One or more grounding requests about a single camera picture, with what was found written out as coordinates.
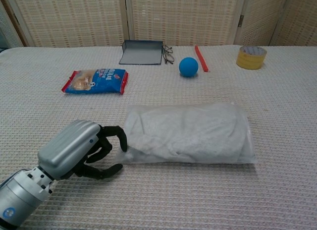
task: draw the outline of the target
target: plastic bag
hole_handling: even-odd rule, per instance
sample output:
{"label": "plastic bag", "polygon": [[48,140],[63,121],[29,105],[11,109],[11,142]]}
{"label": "plastic bag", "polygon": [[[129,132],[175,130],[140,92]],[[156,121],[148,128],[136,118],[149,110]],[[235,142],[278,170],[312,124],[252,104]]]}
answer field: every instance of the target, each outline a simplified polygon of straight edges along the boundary
{"label": "plastic bag", "polygon": [[123,94],[127,80],[128,73],[123,69],[74,71],[62,91],[71,94]]}
{"label": "plastic bag", "polygon": [[120,163],[256,163],[246,115],[231,104],[132,106],[124,131]]}

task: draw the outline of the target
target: red ruler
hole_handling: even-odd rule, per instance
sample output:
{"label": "red ruler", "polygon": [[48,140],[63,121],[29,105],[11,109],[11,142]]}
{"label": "red ruler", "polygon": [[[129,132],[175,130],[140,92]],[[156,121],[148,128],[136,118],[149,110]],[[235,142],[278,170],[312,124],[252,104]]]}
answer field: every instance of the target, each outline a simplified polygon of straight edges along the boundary
{"label": "red ruler", "polygon": [[209,68],[208,68],[206,61],[205,61],[203,55],[201,54],[199,47],[197,45],[195,45],[195,52],[196,52],[198,59],[203,67],[204,72],[208,72]]}

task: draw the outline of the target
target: blue ball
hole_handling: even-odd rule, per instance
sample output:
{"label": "blue ball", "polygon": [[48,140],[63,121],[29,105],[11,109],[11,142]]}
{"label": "blue ball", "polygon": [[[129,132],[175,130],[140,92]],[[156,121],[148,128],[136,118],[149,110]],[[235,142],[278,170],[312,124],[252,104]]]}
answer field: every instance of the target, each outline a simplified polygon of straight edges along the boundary
{"label": "blue ball", "polygon": [[198,70],[198,62],[192,57],[184,58],[179,64],[179,71],[185,77],[193,77]]}

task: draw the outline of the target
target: yellow tape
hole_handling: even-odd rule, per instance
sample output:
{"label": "yellow tape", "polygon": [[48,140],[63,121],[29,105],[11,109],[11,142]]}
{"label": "yellow tape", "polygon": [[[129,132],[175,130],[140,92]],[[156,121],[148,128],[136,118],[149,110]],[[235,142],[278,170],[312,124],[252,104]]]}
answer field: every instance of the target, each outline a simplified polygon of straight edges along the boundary
{"label": "yellow tape", "polygon": [[255,46],[243,46],[239,50],[237,65],[248,70],[260,69],[266,56],[266,50]]}

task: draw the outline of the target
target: gray tray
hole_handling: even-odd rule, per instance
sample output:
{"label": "gray tray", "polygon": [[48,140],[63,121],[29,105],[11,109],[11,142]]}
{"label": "gray tray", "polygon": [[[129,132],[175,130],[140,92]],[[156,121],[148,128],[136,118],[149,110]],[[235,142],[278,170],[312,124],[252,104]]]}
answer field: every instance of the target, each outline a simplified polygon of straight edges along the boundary
{"label": "gray tray", "polygon": [[163,42],[125,40],[119,64],[159,65],[162,60]]}

